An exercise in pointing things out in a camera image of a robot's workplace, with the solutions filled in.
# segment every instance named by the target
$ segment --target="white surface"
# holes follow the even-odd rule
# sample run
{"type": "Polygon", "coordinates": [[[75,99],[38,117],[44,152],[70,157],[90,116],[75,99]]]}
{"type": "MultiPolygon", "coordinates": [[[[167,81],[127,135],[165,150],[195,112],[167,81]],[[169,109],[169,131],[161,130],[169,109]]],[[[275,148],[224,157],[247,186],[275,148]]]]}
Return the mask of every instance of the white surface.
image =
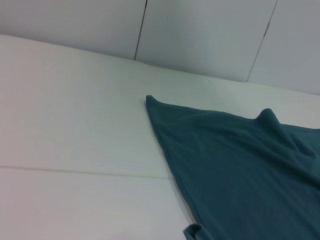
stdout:
{"type": "Polygon", "coordinates": [[[0,166],[167,178],[145,96],[320,128],[320,96],[0,36],[0,166]]]}
{"type": "Polygon", "coordinates": [[[137,60],[247,81],[276,0],[148,0],[137,60]]]}
{"type": "Polygon", "coordinates": [[[320,1],[279,0],[249,82],[320,94],[320,1]]]}
{"type": "Polygon", "coordinates": [[[2,240],[185,240],[169,179],[0,169],[2,240]]]}
{"type": "Polygon", "coordinates": [[[146,0],[0,0],[0,34],[133,59],[146,0]]]}

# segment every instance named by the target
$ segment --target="white sheet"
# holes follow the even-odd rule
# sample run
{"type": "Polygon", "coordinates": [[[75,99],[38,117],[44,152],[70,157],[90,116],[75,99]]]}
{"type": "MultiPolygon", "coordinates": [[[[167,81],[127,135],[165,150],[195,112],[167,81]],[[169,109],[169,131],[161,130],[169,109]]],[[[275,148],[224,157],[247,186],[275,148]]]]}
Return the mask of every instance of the white sheet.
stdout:
{"type": "Polygon", "coordinates": [[[281,123],[320,128],[317,95],[1,35],[0,238],[183,239],[192,220],[146,95],[248,118],[271,108],[281,123]]]}

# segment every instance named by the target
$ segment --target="white wall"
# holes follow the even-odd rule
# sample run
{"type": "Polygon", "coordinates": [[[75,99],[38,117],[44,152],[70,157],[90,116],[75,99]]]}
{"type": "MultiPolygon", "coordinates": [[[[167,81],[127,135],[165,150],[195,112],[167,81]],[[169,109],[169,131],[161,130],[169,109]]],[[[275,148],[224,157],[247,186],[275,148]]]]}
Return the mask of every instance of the white wall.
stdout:
{"type": "Polygon", "coordinates": [[[136,59],[245,82],[276,0],[148,0],[136,59]]]}
{"type": "Polygon", "coordinates": [[[0,34],[133,59],[146,0],[0,0],[0,34]]]}
{"type": "Polygon", "coordinates": [[[319,25],[319,0],[279,0],[249,82],[320,94],[319,25]]]}

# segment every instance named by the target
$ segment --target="teal cloth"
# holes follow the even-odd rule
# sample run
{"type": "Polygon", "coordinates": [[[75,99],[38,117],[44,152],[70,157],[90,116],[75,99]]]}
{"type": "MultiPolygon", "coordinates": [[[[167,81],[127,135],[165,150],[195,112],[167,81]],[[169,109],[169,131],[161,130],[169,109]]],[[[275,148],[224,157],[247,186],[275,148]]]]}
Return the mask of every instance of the teal cloth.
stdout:
{"type": "Polygon", "coordinates": [[[164,104],[155,135],[197,224],[187,240],[319,240],[320,129],[164,104]]]}

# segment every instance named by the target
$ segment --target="teal fabric corner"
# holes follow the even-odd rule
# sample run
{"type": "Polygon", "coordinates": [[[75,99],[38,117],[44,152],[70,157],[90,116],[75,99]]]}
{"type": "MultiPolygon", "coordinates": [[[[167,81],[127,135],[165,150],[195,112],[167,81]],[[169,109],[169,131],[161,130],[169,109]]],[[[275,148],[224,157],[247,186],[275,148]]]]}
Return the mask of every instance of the teal fabric corner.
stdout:
{"type": "Polygon", "coordinates": [[[146,109],[197,221],[187,240],[319,240],[320,130],[161,103],[146,109]]]}

